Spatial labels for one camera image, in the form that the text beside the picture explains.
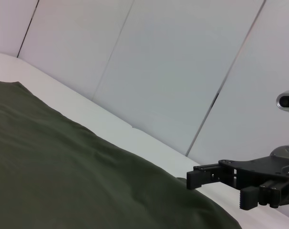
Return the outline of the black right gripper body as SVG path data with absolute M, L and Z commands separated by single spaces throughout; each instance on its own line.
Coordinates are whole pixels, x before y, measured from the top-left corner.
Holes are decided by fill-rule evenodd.
M 250 161 L 220 160 L 219 181 L 237 190 L 272 180 L 289 182 L 289 158 L 267 156 Z

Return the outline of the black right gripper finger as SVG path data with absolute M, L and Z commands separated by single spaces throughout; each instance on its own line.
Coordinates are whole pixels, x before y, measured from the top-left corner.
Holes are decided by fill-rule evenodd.
M 194 190 L 205 184 L 219 181 L 221 166 L 218 164 L 194 166 L 193 171 L 186 174 L 186 188 Z
M 289 182 L 269 180 L 258 187 L 249 186 L 240 190 L 240 209 L 251 210 L 258 205 L 269 205 L 271 208 L 289 205 Z

